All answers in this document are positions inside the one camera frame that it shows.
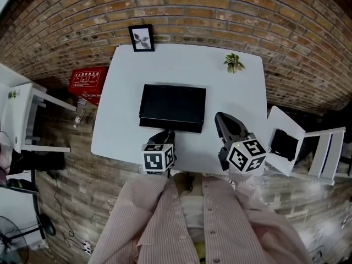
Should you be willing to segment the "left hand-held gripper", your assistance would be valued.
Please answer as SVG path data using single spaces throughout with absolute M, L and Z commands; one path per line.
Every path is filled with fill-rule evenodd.
M 174 130 L 165 130 L 150 137 L 141 150 L 144 172 L 148 174 L 166 172 L 169 174 L 176 160 Z

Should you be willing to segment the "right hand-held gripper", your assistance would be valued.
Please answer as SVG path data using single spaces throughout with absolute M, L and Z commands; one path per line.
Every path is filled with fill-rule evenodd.
M 250 173 L 264 164 L 267 151 L 240 120 L 230 114 L 218 112 L 214 121 L 218 136 L 223 142 L 218 153 L 223 171 L 232 166 L 240 173 Z

